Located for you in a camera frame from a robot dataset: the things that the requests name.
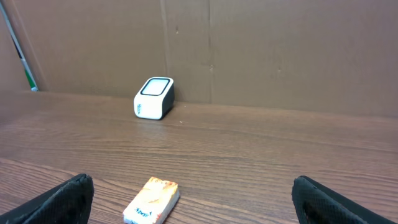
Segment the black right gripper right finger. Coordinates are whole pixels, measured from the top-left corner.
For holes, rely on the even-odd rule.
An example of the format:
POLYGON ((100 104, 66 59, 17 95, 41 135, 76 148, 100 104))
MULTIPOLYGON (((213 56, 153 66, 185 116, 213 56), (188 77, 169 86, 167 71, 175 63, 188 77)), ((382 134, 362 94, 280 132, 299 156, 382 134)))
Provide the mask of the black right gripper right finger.
POLYGON ((304 175, 294 180, 292 201, 300 224, 395 224, 304 175))

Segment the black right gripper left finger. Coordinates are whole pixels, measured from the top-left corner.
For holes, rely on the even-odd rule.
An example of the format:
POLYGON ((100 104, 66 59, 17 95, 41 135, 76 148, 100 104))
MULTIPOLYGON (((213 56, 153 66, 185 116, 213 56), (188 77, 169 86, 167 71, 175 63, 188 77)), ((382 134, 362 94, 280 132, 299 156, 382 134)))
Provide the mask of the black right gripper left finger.
POLYGON ((78 174, 1 215, 5 224, 87 224, 94 196, 91 176, 78 174))

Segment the orange tissue pack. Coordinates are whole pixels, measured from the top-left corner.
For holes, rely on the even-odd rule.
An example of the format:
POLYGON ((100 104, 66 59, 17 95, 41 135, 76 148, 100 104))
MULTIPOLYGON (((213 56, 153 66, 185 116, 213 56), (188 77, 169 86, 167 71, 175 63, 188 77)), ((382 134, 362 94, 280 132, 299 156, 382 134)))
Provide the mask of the orange tissue pack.
POLYGON ((123 211, 127 224, 163 224, 180 197, 178 184, 151 177, 123 211))

